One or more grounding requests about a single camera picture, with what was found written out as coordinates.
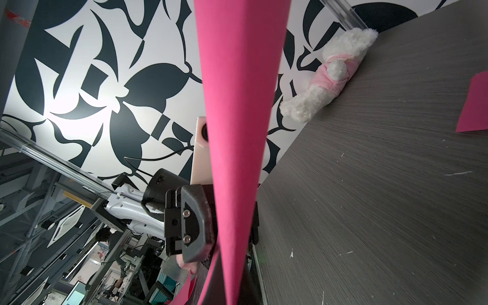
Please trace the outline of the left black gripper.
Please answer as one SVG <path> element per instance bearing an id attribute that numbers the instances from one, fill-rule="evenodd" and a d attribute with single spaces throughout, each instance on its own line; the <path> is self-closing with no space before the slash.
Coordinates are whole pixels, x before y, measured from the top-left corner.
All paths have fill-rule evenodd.
<path id="1" fill-rule="evenodd" d="M 214 186 L 185 185 L 165 194 L 165 252 L 209 267 L 218 237 Z"/>

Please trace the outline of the magenta paper sheet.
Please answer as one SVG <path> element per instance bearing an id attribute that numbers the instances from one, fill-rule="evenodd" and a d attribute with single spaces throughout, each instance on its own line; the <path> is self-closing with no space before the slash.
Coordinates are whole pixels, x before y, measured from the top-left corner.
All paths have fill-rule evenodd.
<path id="1" fill-rule="evenodd" d="M 236 304 L 289 1 L 195 1 L 218 237 L 200 304 Z"/>
<path id="2" fill-rule="evenodd" d="M 487 71 L 476 74 L 457 122 L 456 132 L 487 130 Z"/>

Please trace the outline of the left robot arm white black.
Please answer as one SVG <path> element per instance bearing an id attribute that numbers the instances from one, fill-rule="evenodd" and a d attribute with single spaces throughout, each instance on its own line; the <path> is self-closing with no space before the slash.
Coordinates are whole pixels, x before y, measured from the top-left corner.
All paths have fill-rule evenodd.
<path id="1" fill-rule="evenodd" d="M 217 245 L 217 215 L 211 178 L 190 184 L 168 170 L 153 175 L 145 191 L 121 174 L 102 208 L 137 234 L 163 240 L 169 256 L 208 266 Z"/>

